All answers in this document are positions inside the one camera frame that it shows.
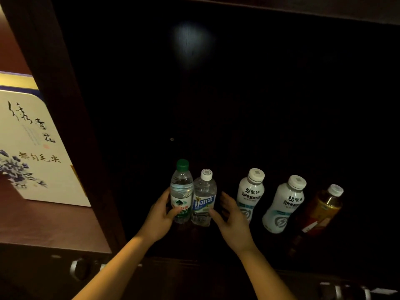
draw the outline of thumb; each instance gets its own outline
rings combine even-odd
[[[171,220],[182,211],[182,208],[180,208],[179,206],[174,207],[173,209],[171,209],[168,214],[167,214],[167,218],[170,218]]]
[[[215,223],[217,223],[219,229],[221,230],[221,228],[226,225],[226,222],[223,220],[221,215],[217,213],[213,208],[210,208],[209,213],[211,218],[213,218],[213,220],[215,221]]]

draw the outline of floral illustration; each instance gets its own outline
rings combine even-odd
[[[47,184],[44,181],[33,176],[27,163],[21,163],[19,157],[10,157],[3,150],[0,150],[0,173],[6,175],[16,188],[26,188],[29,181],[47,188]]]

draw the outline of forearm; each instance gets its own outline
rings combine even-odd
[[[152,242],[140,234],[127,245],[74,297],[73,300],[118,300]]]
[[[263,254],[255,247],[239,255],[258,300],[295,300]]]

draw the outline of hand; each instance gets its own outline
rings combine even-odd
[[[170,230],[173,218],[181,212],[180,207],[175,207],[167,214],[166,204],[169,194],[170,188],[167,188],[152,205],[142,228],[137,233],[152,244],[166,235]]]
[[[250,228],[246,216],[239,210],[235,200],[222,192],[221,204],[229,213],[223,211],[224,216],[228,217],[227,222],[223,220],[220,214],[210,209],[210,215],[217,223],[224,240],[230,248],[241,256],[249,250],[257,250],[251,237]]]

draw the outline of green bottle cap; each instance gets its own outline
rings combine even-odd
[[[189,170],[189,161],[186,159],[179,159],[176,163],[177,171],[188,171]]]

